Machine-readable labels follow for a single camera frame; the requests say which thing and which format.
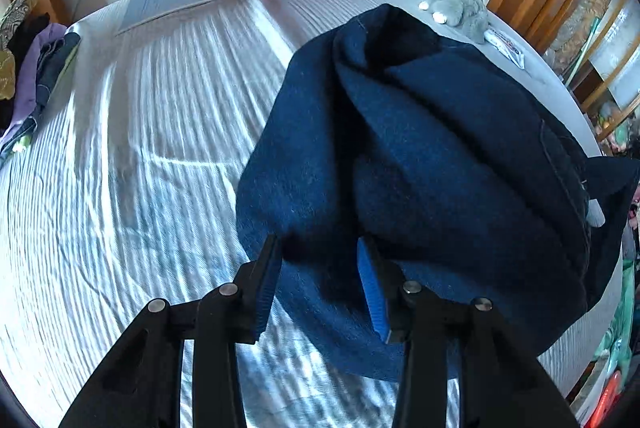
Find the dark blue jeans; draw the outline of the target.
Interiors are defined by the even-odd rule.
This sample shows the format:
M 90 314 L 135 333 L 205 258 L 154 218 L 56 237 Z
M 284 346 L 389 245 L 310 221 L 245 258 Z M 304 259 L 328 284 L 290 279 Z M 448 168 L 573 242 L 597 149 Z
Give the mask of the dark blue jeans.
M 588 157 L 476 47 L 385 4 L 294 54 L 236 230 L 247 255 L 278 237 L 280 304 L 322 356 L 397 380 L 360 240 L 439 297 L 495 302 L 539 354 L 600 300 L 638 182 L 636 160 Z

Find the pile of folded clothes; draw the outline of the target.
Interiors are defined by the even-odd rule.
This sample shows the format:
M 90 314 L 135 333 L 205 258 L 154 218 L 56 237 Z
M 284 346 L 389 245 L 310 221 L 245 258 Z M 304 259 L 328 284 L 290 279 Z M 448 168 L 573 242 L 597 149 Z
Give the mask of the pile of folded clothes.
M 39 128 L 53 91 L 77 53 L 80 36 L 39 0 L 12 0 L 1 16 L 1 161 L 24 151 Z

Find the striped white bed sheet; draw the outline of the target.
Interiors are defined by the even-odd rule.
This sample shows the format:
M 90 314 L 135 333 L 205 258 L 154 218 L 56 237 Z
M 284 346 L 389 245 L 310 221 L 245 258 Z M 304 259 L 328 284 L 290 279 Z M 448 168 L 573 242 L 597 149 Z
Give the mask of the striped white bed sheet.
M 1 375 L 36 427 L 58 427 L 150 301 L 201 298 L 248 261 L 236 187 L 299 47 L 385 3 L 471 43 L 422 0 L 203 0 L 134 20 L 142 1 L 68 29 L 75 56 L 1 168 Z M 620 302 L 618 249 L 602 298 L 539 356 L 564 398 Z M 392 426 L 397 385 L 337 370 L 276 300 L 238 352 L 249 427 Z M 597 399 L 568 402 L 576 427 L 596 379 Z

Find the white tube package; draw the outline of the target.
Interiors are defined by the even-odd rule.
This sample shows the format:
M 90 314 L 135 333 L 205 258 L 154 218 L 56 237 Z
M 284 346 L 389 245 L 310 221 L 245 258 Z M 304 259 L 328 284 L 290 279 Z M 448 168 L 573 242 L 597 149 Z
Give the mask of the white tube package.
M 506 34 L 493 26 L 489 26 L 484 32 L 484 38 L 485 41 L 495 47 L 501 55 L 508 58 L 510 62 L 513 62 L 518 69 L 525 69 L 524 52 Z

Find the grey plush toy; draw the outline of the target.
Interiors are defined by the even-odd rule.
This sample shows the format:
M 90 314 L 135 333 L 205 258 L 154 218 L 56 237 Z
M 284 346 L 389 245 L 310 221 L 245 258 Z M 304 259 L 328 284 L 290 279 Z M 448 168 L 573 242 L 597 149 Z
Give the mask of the grey plush toy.
M 489 16 L 482 0 L 422 0 L 419 10 L 429 13 L 436 24 L 457 29 L 474 43 L 485 41 Z

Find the wooden shelf unit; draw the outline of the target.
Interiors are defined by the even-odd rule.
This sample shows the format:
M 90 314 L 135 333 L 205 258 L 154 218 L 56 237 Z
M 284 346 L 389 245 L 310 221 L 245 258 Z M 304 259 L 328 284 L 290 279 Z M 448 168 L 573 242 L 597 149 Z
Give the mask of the wooden shelf unit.
M 489 0 L 577 99 L 598 139 L 623 148 L 639 128 L 638 0 Z

